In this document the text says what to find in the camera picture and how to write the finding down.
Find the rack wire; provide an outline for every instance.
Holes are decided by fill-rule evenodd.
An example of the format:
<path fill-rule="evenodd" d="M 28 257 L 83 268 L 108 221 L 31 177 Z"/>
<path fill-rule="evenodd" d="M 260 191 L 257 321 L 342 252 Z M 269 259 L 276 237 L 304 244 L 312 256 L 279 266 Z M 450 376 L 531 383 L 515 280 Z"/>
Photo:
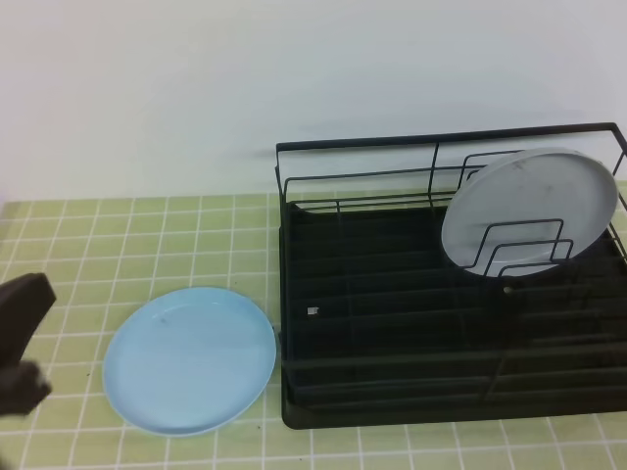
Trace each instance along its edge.
<path fill-rule="evenodd" d="M 571 257 L 561 218 L 495 221 L 469 266 L 440 245 L 446 204 L 484 164 L 524 149 L 470 153 L 438 165 L 443 146 L 608 132 L 614 123 L 276 145 L 281 228 L 283 419 L 294 428 L 492 419 L 627 409 L 627 254 L 610 224 Z M 430 164 L 408 169 L 281 179 L 286 152 L 432 145 Z M 458 172 L 457 188 L 434 177 Z M 297 181 L 428 175 L 425 191 L 288 201 Z M 620 196 L 623 208 L 625 201 Z M 550 258 L 470 274 L 496 227 L 552 224 Z M 565 256 L 556 257 L 558 246 Z M 511 269 L 554 265 L 522 278 Z"/>

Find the countertop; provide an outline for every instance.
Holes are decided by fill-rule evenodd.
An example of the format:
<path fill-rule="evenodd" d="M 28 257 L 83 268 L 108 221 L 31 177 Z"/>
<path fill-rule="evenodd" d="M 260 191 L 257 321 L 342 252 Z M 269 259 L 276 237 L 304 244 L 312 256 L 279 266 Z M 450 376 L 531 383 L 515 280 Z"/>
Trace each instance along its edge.
<path fill-rule="evenodd" d="M 615 226 L 627 231 L 627 215 Z M 627 469 L 627 412 L 504 421 L 293 431 L 275 370 L 232 424 L 166 439 L 124 425 L 103 393 L 114 332 L 143 303 L 188 286 L 233 289 L 279 329 L 273 195 L 11 203 L 0 273 L 44 271 L 58 300 L 26 351 L 54 393 L 26 420 L 0 419 L 15 468 L 175 470 Z"/>

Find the dish rack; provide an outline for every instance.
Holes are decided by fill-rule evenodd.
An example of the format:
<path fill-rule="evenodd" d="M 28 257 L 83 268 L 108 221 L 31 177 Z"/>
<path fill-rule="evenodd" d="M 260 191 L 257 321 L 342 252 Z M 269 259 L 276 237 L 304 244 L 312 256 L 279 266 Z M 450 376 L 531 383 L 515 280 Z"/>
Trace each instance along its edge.
<path fill-rule="evenodd" d="M 556 229 L 551 240 L 514 244 L 552 245 L 547 261 L 506 267 L 495 278 L 452 264 L 440 241 L 446 203 L 486 165 L 482 158 L 593 134 L 612 139 L 616 175 L 627 142 L 614 123 L 277 144 L 285 423 L 306 429 L 627 410 L 627 253 L 612 224 L 571 258 L 563 219 L 495 220 L 475 263 L 495 227 Z M 475 144 L 503 147 L 464 152 Z M 414 167 L 281 176 L 289 152 L 405 147 L 422 151 Z M 439 164 L 444 148 L 458 154 L 456 164 Z M 430 156 L 420 162 L 425 149 Z M 457 187 L 435 183 L 445 173 Z M 426 189 L 288 197 L 296 182 L 399 174 L 422 175 Z M 620 204 L 627 209 L 622 195 Z M 557 257 L 562 244 L 566 255 Z M 494 247 L 490 260 L 511 245 Z M 537 264 L 555 267 L 509 276 Z"/>

